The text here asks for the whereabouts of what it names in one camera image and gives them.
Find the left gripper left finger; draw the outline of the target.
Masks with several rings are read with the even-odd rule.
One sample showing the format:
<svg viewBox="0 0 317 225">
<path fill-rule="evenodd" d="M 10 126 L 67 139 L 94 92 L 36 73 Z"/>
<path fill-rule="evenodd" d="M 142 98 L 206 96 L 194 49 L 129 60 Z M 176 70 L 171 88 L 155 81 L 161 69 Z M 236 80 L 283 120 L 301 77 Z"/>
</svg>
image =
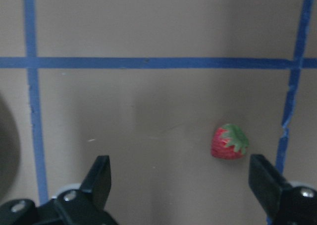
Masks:
<svg viewBox="0 0 317 225">
<path fill-rule="evenodd" d="M 97 156 L 80 187 L 59 194 L 54 208 L 65 225 L 115 225 L 104 210 L 110 189 L 109 156 Z"/>
</svg>

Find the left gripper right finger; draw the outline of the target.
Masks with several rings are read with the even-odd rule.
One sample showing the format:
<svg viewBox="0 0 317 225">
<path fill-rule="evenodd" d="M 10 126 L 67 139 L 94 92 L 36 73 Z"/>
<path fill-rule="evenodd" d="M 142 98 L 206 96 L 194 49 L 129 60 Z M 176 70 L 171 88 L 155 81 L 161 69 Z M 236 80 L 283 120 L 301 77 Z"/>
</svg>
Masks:
<svg viewBox="0 0 317 225">
<path fill-rule="evenodd" d="M 315 225 L 317 190 L 290 183 L 261 154 L 250 155 L 248 183 L 269 225 Z"/>
</svg>

